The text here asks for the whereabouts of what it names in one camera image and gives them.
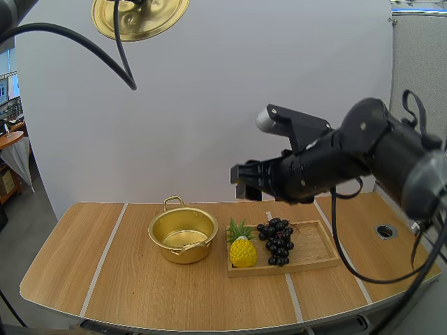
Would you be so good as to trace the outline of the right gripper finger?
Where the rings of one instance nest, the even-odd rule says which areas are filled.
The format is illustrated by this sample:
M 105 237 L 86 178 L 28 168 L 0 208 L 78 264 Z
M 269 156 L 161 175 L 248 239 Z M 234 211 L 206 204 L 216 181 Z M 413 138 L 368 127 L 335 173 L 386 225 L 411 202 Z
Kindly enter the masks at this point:
M 231 184 L 249 184 L 257 182 L 260 177 L 259 163 L 245 163 L 234 165 L 230 169 Z
M 262 191 L 243 183 L 237 184 L 236 198 L 240 200 L 261 201 Z

